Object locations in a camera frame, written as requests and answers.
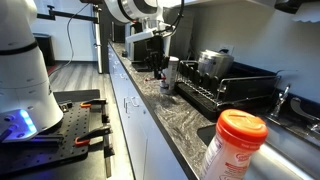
floor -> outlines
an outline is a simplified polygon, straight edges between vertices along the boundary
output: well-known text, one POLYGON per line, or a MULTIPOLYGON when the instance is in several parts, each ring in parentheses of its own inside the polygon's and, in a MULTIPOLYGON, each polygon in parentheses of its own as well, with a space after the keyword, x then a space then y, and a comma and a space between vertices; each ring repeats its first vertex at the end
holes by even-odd
MULTIPOLYGON (((59 62, 56 69, 65 62, 59 62)), ((112 135, 110 142, 115 155, 111 157, 111 177, 113 179, 133 179, 128 151, 115 102, 110 76, 99 74, 95 62, 72 62, 49 77, 53 92, 99 89, 100 97, 108 101, 107 112, 110 118, 112 135)))

stainless steel sink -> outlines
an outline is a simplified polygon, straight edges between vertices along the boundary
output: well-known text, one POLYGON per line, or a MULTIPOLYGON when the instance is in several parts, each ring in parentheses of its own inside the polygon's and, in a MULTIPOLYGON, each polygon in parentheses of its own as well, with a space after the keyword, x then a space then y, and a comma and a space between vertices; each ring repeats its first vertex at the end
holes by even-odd
MULTIPOLYGON (((252 156, 245 179, 318 179, 320 152, 273 121, 267 122, 266 142, 252 156)), ((208 146, 215 134, 215 125, 200 128, 200 139, 208 146)))

black dish rack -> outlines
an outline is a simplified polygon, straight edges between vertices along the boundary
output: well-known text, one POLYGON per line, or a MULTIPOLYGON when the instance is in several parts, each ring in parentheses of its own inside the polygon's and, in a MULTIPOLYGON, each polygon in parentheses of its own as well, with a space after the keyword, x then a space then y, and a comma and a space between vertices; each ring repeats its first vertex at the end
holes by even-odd
POLYGON ((228 108, 246 110, 271 102, 280 80, 276 73, 233 62, 222 79, 200 76, 197 61, 180 61, 175 90, 208 120, 228 108))

bottle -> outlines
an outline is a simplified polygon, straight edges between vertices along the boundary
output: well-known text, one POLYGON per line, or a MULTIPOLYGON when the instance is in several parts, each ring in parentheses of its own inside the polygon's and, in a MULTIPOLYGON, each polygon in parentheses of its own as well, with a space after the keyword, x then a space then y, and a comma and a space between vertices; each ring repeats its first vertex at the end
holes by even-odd
POLYGON ((200 179, 243 179, 251 155, 267 135, 267 126, 259 117, 236 109, 223 111, 205 153, 200 179))
POLYGON ((160 93, 168 95, 172 94, 174 90, 174 84, 176 82, 178 65, 179 59, 177 57, 170 56, 168 68, 163 70, 166 80, 160 81, 160 93))

sink faucet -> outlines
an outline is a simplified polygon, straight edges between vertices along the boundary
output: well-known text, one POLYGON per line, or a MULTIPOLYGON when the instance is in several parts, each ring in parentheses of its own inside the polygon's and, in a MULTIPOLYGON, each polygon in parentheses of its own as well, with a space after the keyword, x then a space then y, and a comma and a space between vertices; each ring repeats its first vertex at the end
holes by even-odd
POLYGON ((304 112, 300 107, 300 103, 301 103, 301 100, 299 98, 297 97, 292 98, 290 102, 292 110, 297 114, 305 117, 306 120, 309 121, 309 125, 307 127, 311 131, 320 134, 320 118, 304 112))
POLYGON ((291 85, 288 84, 284 92, 279 93, 279 99, 276 103, 276 106, 274 107, 273 111, 270 114, 272 117, 277 118, 279 116, 281 105, 286 101, 286 98, 288 97, 290 86, 291 85))

